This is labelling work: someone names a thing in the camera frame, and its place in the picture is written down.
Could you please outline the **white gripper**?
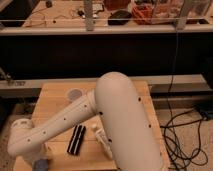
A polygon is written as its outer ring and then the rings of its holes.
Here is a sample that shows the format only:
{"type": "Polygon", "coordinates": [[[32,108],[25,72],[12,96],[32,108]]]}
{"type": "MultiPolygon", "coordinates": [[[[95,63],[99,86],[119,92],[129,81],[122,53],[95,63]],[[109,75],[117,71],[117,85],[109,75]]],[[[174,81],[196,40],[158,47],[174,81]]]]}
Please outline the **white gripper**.
{"type": "Polygon", "coordinates": [[[28,164],[34,164],[40,159],[47,159],[47,148],[45,144],[37,146],[24,155],[24,160],[28,164]]]}

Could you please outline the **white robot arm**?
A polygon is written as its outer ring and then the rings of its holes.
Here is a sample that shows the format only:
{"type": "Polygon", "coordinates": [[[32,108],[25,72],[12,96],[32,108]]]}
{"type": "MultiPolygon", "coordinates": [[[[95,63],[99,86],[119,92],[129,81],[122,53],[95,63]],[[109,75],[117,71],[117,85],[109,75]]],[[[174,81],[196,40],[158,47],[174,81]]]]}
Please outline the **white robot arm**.
{"type": "Polygon", "coordinates": [[[165,171],[160,145],[142,98],[129,77],[119,72],[101,76],[96,86],[52,118],[35,127],[15,121],[7,146],[14,157],[36,154],[49,139],[98,115],[119,171],[165,171]]]}

